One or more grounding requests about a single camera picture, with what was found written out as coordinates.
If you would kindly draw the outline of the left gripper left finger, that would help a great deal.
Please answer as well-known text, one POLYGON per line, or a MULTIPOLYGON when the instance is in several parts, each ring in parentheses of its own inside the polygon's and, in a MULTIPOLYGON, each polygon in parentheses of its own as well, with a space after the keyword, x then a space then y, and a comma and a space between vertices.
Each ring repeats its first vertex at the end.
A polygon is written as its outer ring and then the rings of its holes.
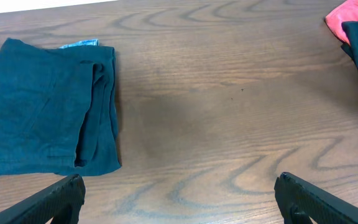
POLYGON ((85 193, 82 177, 69 175, 1 211, 0 224, 77 224, 85 193))

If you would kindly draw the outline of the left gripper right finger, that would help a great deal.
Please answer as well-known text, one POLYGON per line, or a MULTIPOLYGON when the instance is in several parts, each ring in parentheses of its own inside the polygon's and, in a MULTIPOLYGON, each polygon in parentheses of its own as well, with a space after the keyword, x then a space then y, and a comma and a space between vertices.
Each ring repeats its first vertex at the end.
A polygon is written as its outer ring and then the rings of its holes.
POLYGON ((358 208, 289 173, 277 177, 275 199, 285 224, 358 224, 358 208))

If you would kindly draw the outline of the navy blue shorts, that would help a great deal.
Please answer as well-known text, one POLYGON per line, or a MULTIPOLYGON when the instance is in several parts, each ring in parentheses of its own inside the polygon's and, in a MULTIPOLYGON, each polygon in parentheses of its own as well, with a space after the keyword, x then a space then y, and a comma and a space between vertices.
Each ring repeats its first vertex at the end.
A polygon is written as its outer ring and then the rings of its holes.
POLYGON ((96 176, 120 168, 115 50, 0 48, 0 175, 96 176))

